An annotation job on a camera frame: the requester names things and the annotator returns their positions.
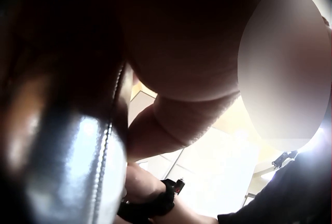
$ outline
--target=bare arm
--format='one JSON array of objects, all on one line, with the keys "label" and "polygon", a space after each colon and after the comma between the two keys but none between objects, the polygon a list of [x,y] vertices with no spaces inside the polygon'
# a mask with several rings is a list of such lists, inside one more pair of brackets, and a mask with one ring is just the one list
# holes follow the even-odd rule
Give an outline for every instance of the bare arm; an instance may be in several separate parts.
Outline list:
[{"label": "bare arm", "polygon": [[153,218],[156,224],[218,224],[217,219],[199,215],[186,206],[176,195],[174,208],[165,216]]},{"label": "bare arm", "polygon": [[129,222],[125,221],[124,219],[122,219],[121,217],[119,217],[118,215],[115,217],[115,220],[113,222],[113,224],[130,224]]}]

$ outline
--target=ceiling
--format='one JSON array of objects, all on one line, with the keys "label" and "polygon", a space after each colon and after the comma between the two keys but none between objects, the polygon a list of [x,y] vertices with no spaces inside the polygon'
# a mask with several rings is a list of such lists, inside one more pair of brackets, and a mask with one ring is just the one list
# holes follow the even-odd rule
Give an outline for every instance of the ceiling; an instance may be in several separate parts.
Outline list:
[{"label": "ceiling", "polygon": [[[133,87],[132,99],[140,91],[154,98],[157,96],[155,92],[151,91],[139,82]],[[238,98],[235,103],[213,124],[213,127],[231,135],[236,135],[237,132],[245,133],[247,134],[247,140],[249,142],[253,142],[259,146],[260,154],[254,173],[259,173],[272,168],[272,161],[277,159],[282,153],[268,146],[261,140],[250,121],[250,117],[245,109],[241,97]]]}]

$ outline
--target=blurred oval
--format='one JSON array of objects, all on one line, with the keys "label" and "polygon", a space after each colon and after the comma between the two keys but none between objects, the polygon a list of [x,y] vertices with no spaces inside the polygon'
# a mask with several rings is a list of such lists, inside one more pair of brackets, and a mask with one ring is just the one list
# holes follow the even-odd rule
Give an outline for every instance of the blurred oval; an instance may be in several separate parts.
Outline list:
[{"label": "blurred oval", "polygon": [[238,53],[244,105],[262,139],[281,151],[304,146],[331,90],[331,41],[312,0],[262,0]]}]

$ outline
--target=ceiling light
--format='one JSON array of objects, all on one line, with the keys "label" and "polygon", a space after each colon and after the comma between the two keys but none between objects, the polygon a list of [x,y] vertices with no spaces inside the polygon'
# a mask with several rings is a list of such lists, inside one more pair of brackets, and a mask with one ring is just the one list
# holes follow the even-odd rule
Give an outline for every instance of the ceiling light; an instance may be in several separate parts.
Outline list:
[{"label": "ceiling light", "polygon": [[271,181],[277,170],[261,175],[261,178]]}]

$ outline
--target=wall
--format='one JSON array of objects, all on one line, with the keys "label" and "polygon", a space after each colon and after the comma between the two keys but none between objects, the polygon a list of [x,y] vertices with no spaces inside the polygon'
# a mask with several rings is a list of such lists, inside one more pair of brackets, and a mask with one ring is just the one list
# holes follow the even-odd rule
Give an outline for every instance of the wall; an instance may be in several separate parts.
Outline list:
[{"label": "wall", "polygon": [[[138,93],[129,107],[129,123],[154,98]],[[180,193],[184,202],[196,212],[216,217],[240,209],[259,154],[259,148],[211,128],[200,140],[179,153],[162,154],[148,162],[148,171],[159,179],[168,172],[174,181],[184,178]]]},{"label": "wall", "polygon": [[262,179],[261,177],[253,177],[249,184],[247,194],[258,194],[268,184],[269,181]]}]

